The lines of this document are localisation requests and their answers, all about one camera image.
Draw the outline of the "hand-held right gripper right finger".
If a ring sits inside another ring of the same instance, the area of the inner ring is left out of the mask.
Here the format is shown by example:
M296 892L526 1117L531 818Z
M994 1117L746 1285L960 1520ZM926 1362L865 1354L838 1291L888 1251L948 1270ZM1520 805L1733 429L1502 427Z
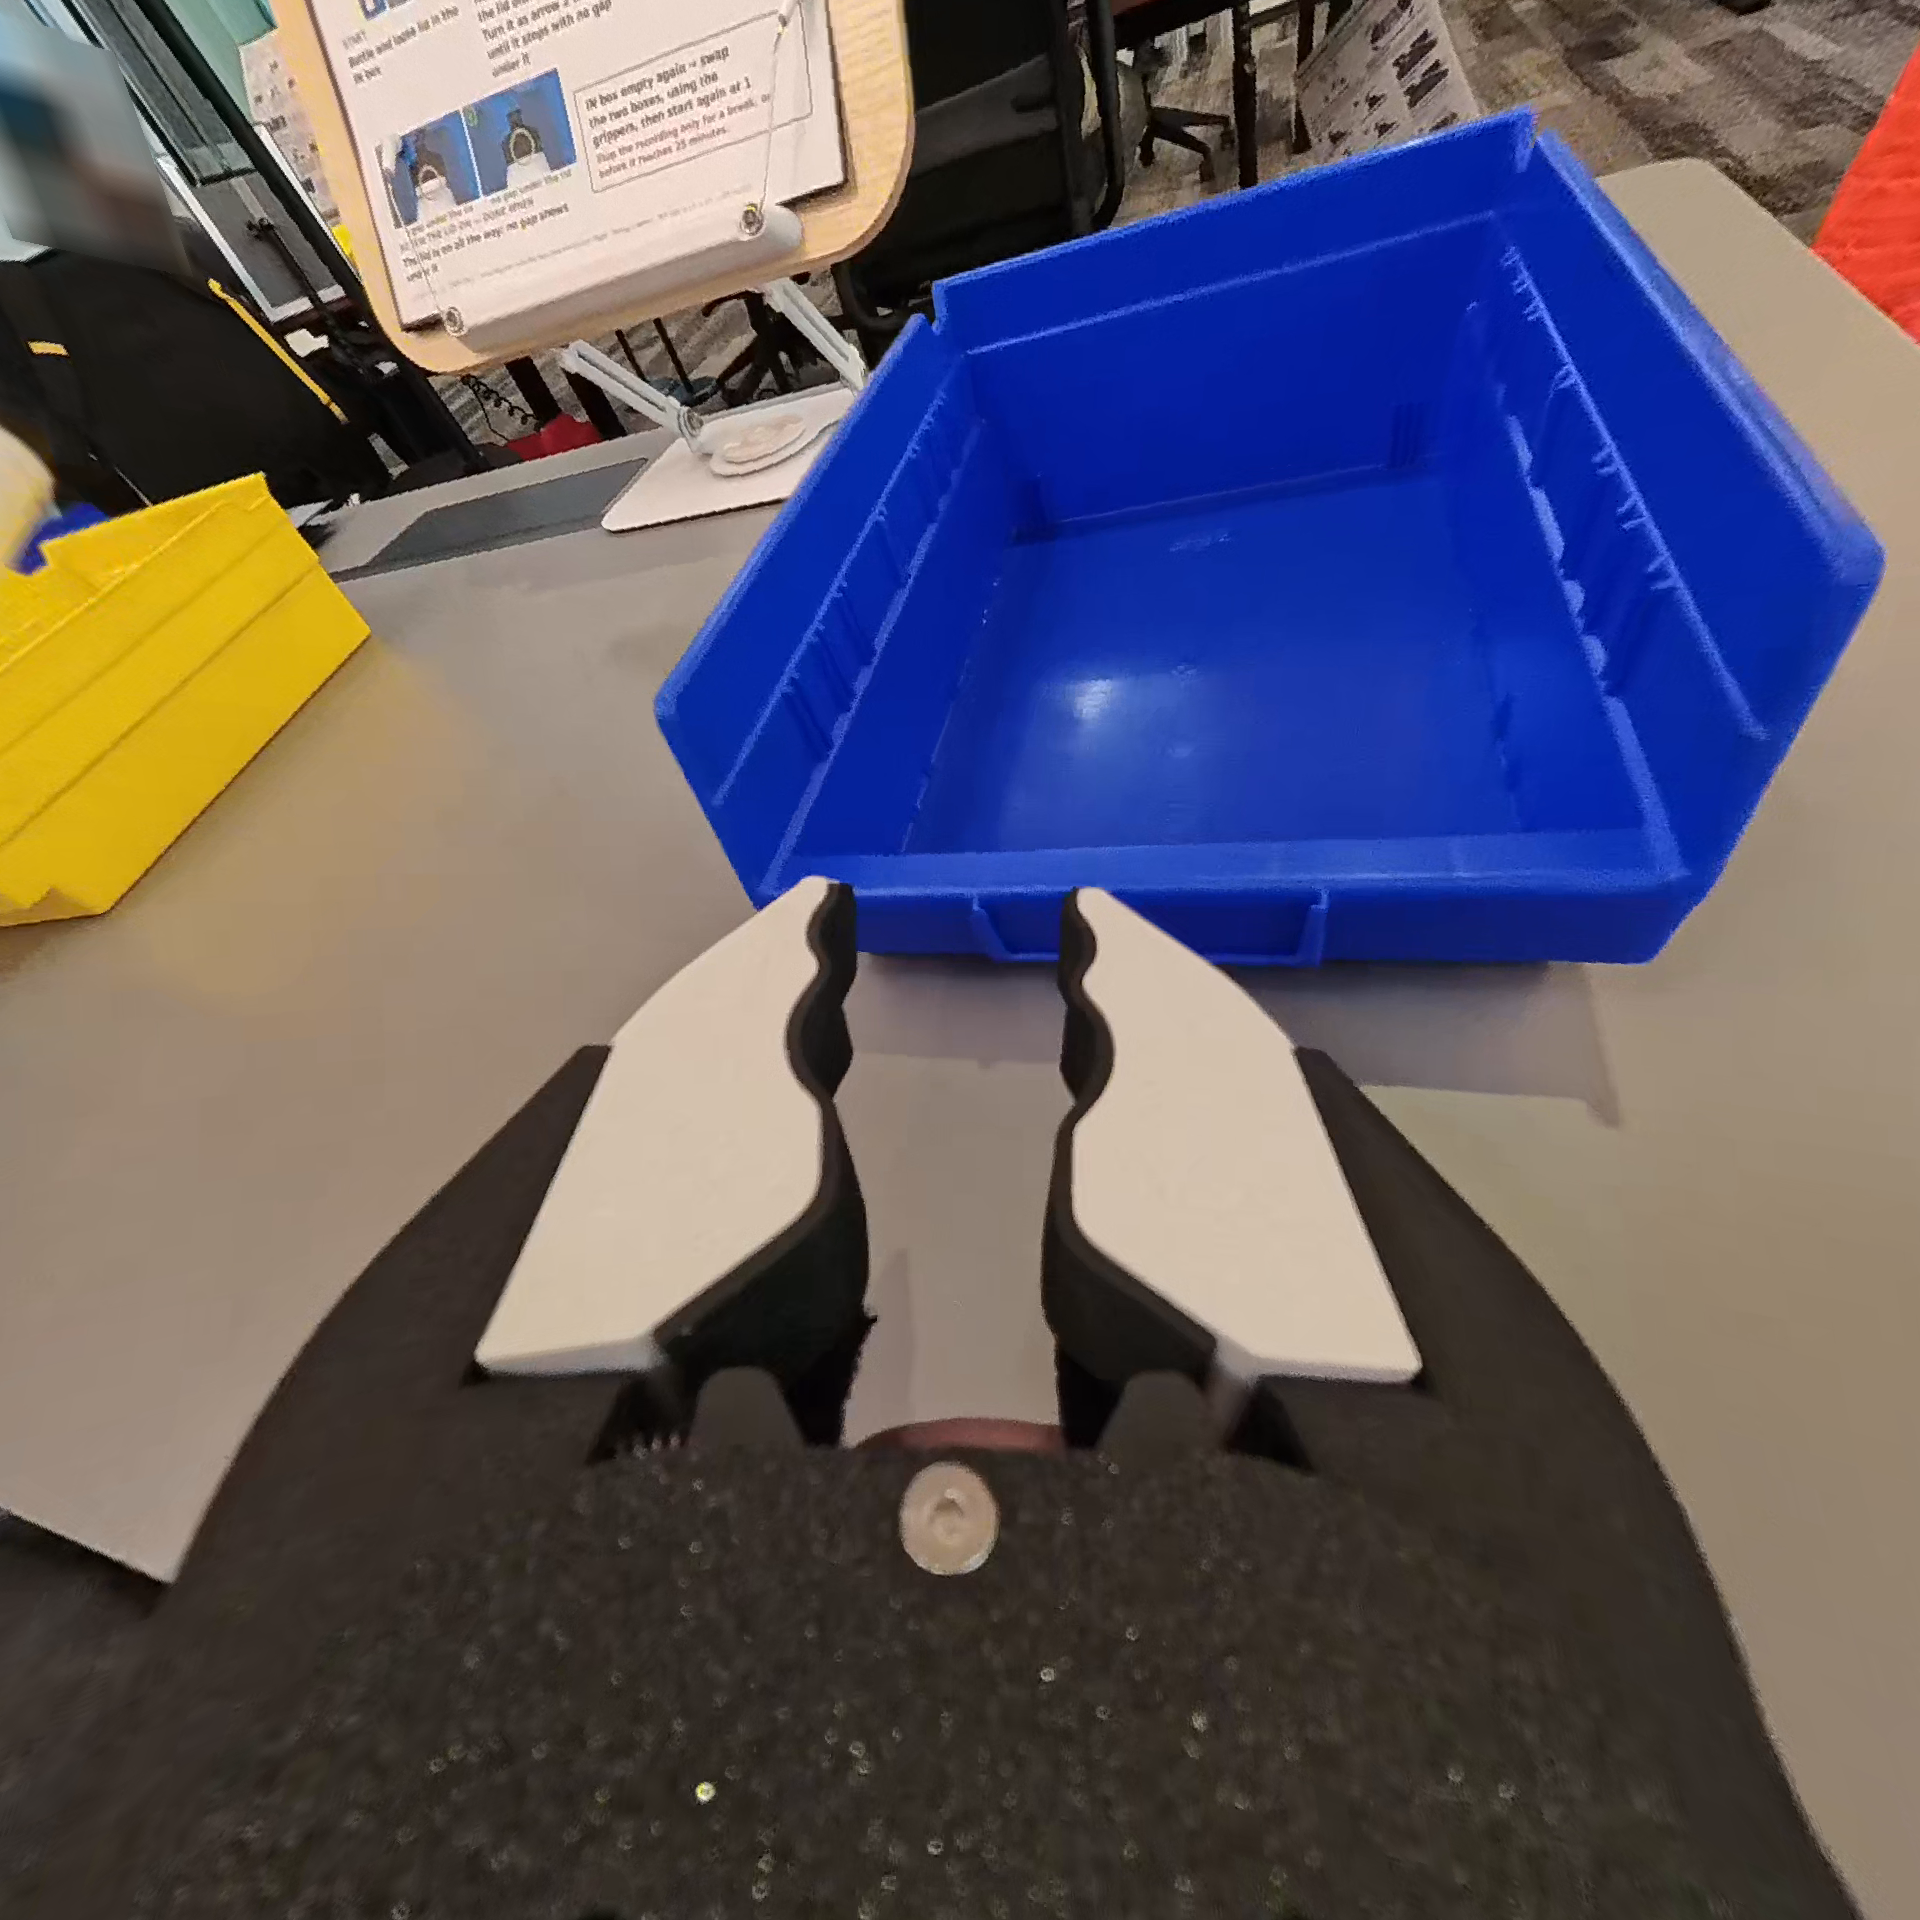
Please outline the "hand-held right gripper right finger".
M1062 901L1068 1111L1043 1218L1062 1415L1172 1378L1220 1436L1272 1382L1412 1387L1425 1358L1290 1034L1115 893Z

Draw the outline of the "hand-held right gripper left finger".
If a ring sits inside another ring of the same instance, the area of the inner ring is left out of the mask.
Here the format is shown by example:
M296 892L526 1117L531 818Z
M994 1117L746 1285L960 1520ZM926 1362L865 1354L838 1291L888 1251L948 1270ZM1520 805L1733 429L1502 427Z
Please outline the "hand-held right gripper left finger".
M622 1378L690 1434L722 1376L845 1438L870 1229L837 1092L858 901L803 878L617 1029L474 1351L486 1378Z

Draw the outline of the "blue plastic bin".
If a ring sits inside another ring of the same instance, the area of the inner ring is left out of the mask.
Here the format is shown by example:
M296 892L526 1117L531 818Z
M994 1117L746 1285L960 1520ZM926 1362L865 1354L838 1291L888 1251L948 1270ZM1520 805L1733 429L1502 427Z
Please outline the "blue plastic bin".
M1048 962L1640 964L1884 547L1526 111L944 280L668 672L757 906Z

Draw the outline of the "yellow plastic bin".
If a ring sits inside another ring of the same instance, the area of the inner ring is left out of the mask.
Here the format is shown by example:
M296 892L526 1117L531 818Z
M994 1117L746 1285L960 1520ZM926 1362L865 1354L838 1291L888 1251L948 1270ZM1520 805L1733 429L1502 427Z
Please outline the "yellow plastic bin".
M2 925L94 918L369 640L260 472L2 587Z

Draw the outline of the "white document stand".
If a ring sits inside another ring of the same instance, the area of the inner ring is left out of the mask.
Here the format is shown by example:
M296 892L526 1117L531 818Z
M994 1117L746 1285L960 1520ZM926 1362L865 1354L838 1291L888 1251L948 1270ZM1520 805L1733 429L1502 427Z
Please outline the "white document stand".
M803 341L822 354L833 384L797 398L777 398L699 416L665 390L619 367L588 341L560 352L560 366L624 402L668 434L660 450L608 504L605 533L653 531L722 512L786 502L869 381L869 370L848 338L827 323L793 279L772 279L760 294Z

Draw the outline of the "instruction sheet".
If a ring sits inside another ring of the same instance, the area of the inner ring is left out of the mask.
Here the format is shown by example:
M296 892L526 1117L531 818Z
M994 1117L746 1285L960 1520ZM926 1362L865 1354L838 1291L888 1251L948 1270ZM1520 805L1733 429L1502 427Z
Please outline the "instruction sheet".
M826 5L306 11L410 328L496 344L760 268L848 176Z

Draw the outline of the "black office chair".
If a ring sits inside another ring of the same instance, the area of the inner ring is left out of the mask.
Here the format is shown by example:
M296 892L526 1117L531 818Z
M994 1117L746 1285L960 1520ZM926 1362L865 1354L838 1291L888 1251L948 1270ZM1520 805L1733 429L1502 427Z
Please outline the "black office chair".
M833 269L842 318L876 366L960 272L1114 226L1131 160L1184 147L1212 176L1197 128L1246 139L1248 122L1146 109L1130 136L1121 54L1194 29L1230 5L906 3L914 149L880 232Z

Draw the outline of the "wooden clipboard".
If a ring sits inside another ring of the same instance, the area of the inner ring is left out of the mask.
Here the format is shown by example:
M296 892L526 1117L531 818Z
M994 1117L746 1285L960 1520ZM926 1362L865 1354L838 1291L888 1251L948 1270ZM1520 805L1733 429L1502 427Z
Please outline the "wooden clipboard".
M749 269L725 269L675 292L644 299L626 294L588 318L545 332L523 332L504 343L468 343L440 326L401 323L384 256L379 254L369 191L352 154L309 5L275 5L280 50L296 77L297 95L320 147L324 181L350 232L350 262L365 288L374 320L396 347L420 370L472 373L577 338L608 334L619 324L653 320L706 299L757 292L765 280L792 279L842 262L873 240L906 190L914 143L914 107L900 5L826 5L833 24L833 56L838 92L838 123L848 176L801 207L803 240L793 254Z

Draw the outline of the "printed paper sheet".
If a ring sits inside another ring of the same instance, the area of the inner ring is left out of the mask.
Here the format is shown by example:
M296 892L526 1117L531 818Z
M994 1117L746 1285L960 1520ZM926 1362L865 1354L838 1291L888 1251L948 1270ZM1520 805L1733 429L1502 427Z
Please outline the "printed paper sheet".
M1328 23L1299 77L1315 160L1344 160L1482 116L1437 3L1360 3Z

